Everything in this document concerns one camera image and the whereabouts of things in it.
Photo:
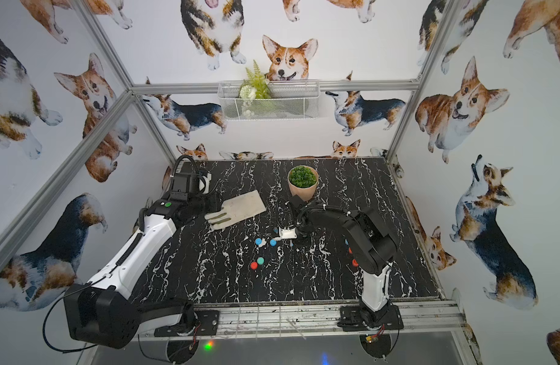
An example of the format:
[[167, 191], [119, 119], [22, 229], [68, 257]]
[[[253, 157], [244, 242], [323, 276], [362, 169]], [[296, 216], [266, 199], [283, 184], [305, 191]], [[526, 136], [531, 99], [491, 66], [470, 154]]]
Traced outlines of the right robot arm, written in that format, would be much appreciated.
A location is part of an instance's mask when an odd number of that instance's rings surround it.
[[288, 207], [298, 245], [310, 245], [311, 236], [319, 230], [333, 231], [348, 242], [363, 272], [361, 303], [371, 313], [382, 311], [389, 302], [389, 273], [399, 244], [377, 210], [349, 211], [319, 201], [305, 202], [298, 196], [289, 199]]

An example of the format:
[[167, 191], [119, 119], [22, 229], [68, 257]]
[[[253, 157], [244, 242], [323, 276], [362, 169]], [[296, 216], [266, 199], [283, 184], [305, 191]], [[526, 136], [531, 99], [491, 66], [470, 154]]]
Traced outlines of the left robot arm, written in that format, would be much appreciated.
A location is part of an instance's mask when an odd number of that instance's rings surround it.
[[140, 210], [139, 227], [118, 254], [86, 284], [74, 284], [64, 295], [71, 339], [119, 349], [144, 332], [173, 329], [187, 334], [198, 327], [188, 299], [135, 305], [130, 297], [155, 254], [216, 204], [209, 183], [209, 172], [192, 157], [176, 160], [167, 191]]

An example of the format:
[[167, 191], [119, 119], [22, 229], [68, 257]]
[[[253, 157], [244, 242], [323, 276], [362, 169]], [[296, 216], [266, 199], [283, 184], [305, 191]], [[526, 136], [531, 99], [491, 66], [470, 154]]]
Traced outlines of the potted green plant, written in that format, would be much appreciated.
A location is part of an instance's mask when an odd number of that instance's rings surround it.
[[292, 196], [298, 196], [304, 202], [309, 202], [318, 187], [319, 176], [312, 167], [301, 165], [289, 171], [288, 181]]

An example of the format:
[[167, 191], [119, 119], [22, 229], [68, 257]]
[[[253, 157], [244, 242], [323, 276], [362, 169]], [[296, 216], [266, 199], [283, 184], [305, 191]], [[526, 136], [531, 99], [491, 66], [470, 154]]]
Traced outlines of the beige paper sheet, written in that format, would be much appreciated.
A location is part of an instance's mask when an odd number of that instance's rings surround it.
[[215, 213], [208, 213], [205, 219], [213, 231], [223, 230], [237, 223], [262, 214], [266, 206], [257, 190], [228, 199]]

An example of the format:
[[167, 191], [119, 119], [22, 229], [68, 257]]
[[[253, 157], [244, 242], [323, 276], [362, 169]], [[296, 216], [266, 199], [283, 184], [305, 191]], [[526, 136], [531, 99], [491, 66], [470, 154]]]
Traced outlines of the fern and white flower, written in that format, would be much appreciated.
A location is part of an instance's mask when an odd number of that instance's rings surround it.
[[255, 118], [272, 112], [272, 94], [269, 80], [262, 73], [256, 61], [253, 68], [246, 68], [247, 78], [240, 87], [239, 99], [242, 106], [242, 116]]

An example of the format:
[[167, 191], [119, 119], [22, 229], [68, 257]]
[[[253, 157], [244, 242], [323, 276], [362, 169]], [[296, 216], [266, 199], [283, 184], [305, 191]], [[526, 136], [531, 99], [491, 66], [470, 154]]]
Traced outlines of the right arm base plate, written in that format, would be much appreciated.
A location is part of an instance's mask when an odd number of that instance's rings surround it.
[[344, 332], [404, 329], [399, 307], [393, 304], [377, 312], [365, 306], [340, 307], [337, 326]]

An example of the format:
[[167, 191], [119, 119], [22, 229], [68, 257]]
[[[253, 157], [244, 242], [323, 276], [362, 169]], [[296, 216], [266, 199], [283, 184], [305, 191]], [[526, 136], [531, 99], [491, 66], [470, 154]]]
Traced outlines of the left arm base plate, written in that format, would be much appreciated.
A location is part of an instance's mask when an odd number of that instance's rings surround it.
[[220, 312], [217, 310], [200, 310], [193, 315], [180, 315], [174, 325], [157, 328], [154, 336], [166, 337], [193, 337], [198, 335], [216, 335], [219, 328]]

